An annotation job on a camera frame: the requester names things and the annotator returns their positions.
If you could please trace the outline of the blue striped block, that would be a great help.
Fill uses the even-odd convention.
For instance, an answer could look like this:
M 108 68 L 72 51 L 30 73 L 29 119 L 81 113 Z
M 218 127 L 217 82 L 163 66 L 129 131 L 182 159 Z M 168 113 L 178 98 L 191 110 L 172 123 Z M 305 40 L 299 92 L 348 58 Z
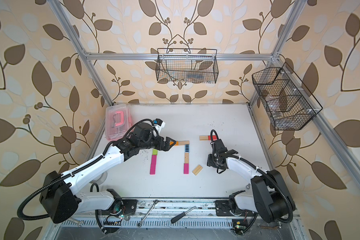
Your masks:
M 189 144 L 186 144 L 186 145 L 185 145 L 185 152 L 186 152 L 186 153 L 189 153 L 189 152 L 190 152 L 190 145 L 189 145 Z

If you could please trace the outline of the red block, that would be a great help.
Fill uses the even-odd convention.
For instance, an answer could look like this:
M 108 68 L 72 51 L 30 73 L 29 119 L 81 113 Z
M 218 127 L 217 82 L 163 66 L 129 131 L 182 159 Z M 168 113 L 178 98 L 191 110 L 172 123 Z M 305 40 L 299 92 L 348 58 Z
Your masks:
M 216 136 L 216 135 L 208 135 L 208 140 L 209 141 L 215 141 L 215 140 L 217 140 L 218 139 L 218 137 Z

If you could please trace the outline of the magenta block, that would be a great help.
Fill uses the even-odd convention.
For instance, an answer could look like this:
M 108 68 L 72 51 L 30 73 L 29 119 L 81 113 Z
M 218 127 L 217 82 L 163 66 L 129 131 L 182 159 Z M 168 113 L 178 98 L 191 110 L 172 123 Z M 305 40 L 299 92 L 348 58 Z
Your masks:
M 156 174 L 156 165 L 151 165 L 150 166 L 150 175 L 155 175 Z
M 184 175 L 189 174 L 189 164 L 184 164 Z
M 156 165 L 157 164 L 157 155 L 152 155 L 152 159 L 151 159 L 151 165 Z

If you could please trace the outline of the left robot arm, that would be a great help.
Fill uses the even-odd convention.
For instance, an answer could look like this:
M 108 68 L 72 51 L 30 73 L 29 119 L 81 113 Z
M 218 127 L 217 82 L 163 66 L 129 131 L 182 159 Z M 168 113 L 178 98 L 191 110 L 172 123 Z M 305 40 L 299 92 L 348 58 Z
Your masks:
M 50 218 L 59 224 L 76 213 L 95 211 L 99 228 L 107 233 L 100 222 L 99 213 L 107 211 L 110 215 L 123 218 L 127 208 L 115 190 L 100 191 L 94 179 L 138 155 L 140 150 L 169 151 L 177 142 L 160 136 L 164 126 L 160 119 L 143 119 L 119 140 L 108 142 L 101 154 L 61 174 L 56 171 L 49 173 L 43 186 L 20 204 L 18 218 L 23 221 Z

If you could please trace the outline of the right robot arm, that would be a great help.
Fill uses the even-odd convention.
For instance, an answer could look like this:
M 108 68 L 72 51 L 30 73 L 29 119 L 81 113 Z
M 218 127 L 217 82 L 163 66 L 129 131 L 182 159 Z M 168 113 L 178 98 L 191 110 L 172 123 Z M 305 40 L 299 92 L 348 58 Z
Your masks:
M 229 214 L 241 217 L 252 212 L 253 219 L 246 228 L 234 231 L 245 234 L 260 216 L 266 223 L 293 221 L 296 204 L 281 175 L 277 170 L 265 171 L 239 156 L 235 150 L 228 150 L 216 130 L 211 130 L 212 153 L 208 155 L 207 166 L 215 168 L 218 174 L 233 171 L 248 182 L 245 190 L 229 195 Z

